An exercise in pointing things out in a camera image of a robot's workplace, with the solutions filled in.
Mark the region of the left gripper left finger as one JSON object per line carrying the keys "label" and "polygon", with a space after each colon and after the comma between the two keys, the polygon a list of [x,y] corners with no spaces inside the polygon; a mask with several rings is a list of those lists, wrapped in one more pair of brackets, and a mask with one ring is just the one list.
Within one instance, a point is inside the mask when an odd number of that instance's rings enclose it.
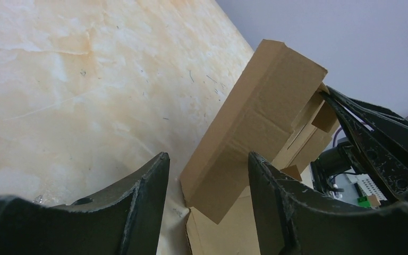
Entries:
{"label": "left gripper left finger", "polygon": [[169,166],[161,152],[70,205],[0,195],[0,254],[156,254]]}

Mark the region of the brown cardboard box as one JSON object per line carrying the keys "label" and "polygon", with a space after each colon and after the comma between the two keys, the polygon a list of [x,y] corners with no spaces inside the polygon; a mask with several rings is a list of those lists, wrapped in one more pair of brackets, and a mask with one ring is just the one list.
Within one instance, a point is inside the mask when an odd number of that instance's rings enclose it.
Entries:
{"label": "brown cardboard box", "polygon": [[259,44],[180,176],[192,254],[259,254],[248,154],[301,179],[339,127],[326,74],[283,42]]}

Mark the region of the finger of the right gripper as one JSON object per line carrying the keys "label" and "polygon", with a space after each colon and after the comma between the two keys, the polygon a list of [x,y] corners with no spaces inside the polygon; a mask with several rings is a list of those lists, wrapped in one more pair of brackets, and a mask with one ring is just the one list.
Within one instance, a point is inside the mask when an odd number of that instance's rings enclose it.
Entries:
{"label": "finger of the right gripper", "polygon": [[355,116],[382,133],[408,155],[408,120],[388,108],[345,96],[328,87],[329,95]]}
{"label": "finger of the right gripper", "polygon": [[320,95],[334,110],[345,135],[355,147],[356,161],[390,202],[408,201],[408,155],[393,142],[332,99]]}

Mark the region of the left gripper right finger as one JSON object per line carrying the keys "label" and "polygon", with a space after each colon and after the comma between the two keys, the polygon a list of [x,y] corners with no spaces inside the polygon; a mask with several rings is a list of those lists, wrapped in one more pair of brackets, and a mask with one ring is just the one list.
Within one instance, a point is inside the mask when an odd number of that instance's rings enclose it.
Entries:
{"label": "left gripper right finger", "polygon": [[408,254],[408,202],[370,209],[328,197],[248,155],[261,254]]}

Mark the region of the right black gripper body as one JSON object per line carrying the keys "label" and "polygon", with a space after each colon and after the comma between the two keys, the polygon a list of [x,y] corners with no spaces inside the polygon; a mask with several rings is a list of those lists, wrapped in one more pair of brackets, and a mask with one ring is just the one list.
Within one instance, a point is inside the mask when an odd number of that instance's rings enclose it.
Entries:
{"label": "right black gripper body", "polygon": [[388,199],[354,158],[353,149],[348,139],[340,139],[311,162],[313,189],[351,205],[388,205]]}

